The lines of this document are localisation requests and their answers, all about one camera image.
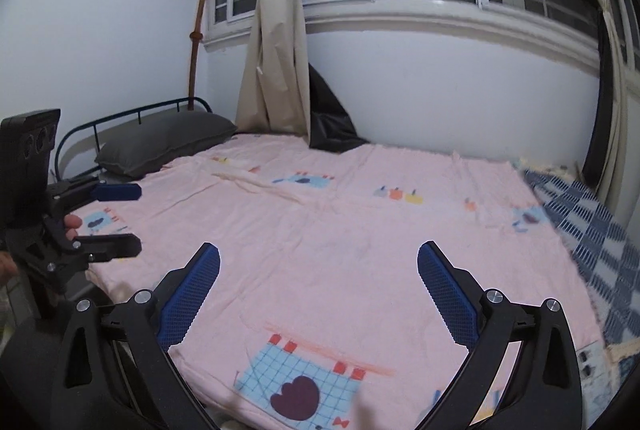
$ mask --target curtain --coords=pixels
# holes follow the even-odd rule
[[[236,124],[241,131],[310,136],[302,0],[257,0]]]
[[[597,194],[611,211],[615,211],[620,198],[626,156],[626,84],[623,72],[624,61],[620,53],[620,41],[616,34],[610,2],[609,0],[598,0],[598,2],[602,7],[612,50],[613,110],[607,158]]]

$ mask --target pink bedsheet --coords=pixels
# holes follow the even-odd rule
[[[220,276],[169,352],[203,402],[256,428],[415,427],[466,356],[418,276],[427,240],[511,301],[559,299],[576,349],[602,339],[567,250],[508,163],[238,135],[140,185],[135,203],[79,210],[83,234],[143,242],[139,257],[89,275],[125,301],[215,244]]]

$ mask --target pillow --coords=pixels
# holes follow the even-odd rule
[[[195,155],[236,132],[228,119],[204,111],[183,111],[149,119],[107,141],[95,162],[134,179],[157,172],[178,157]]]

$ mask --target metal bolt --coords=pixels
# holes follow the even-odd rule
[[[76,304],[76,309],[80,312],[86,311],[89,307],[91,307],[91,302],[86,298]]]
[[[488,291],[486,294],[486,299],[489,300],[492,304],[499,304],[500,302],[502,302],[503,298],[504,296],[502,296],[502,293],[500,291],[496,291],[495,289],[491,289],[491,291]]]
[[[133,299],[136,304],[146,304],[151,299],[151,291],[146,291],[146,289],[138,291]]]
[[[560,310],[560,302],[558,300],[554,300],[553,298],[548,299],[546,301],[546,307],[548,307],[550,311],[557,313]]]

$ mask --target bed rail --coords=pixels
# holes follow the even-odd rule
[[[194,100],[197,101],[198,103],[200,103],[204,109],[211,113],[211,107],[209,106],[209,103],[207,103],[204,99],[200,98],[200,97],[194,97]],[[108,123],[109,121],[115,121],[116,119],[120,119],[121,117],[126,117],[129,115],[137,115],[138,116],[138,124],[142,124],[142,112],[145,112],[147,110],[153,110],[154,108],[162,108],[165,106],[171,106],[171,105],[175,105],[177,111],[180,111],[180,103],[187,103],[189,101],[188,97],[181,97],[178,99],[171,99],[169,101],[162,101],[160,103],[153,103],[150,105],[145,105],[145,106],[139,106],[137,108],[132,108],[131,110],[126,110],[124,112],[120,112],[117,114],[112,114],[112,115],[108,115],[106,117],[101,117],[100,119],[95,119],[94,121],[89,121],[89,123],[84,123],[81,124],[80,126],[75,127],[74,129],[69,130],[69,132],[66,133],[66,135],[62,138],[62,140],[60,141],[60,144],[58,144],[58,149],[56,150],[56,157],[54,159],[54,173],[56,176],[56,180],[60,181],[62,180],[60,177],[60,167],[59,167],[59,162],[60,162],[60,154],[62,152],[62,146],[65,144],[66,140],[69,139],[69,137],[71,137],[73,134],[76,134],[78,132],[81,132],[82,130],[89,130],[89,129],[93,129],[94,130],[94,140],[95,140],[95,149],[99,152],[100,151],[100,138],[98,136],[98,129],[97,126],[99,124],[103,124],[103,123]],[[76,175],[76,177],[81,177],[83,175],[89,175],[92,174],[95,171],[100,170],[100,166],[96,165],[93,168],[90,168],[89,170],[86,170],[78,175]]]

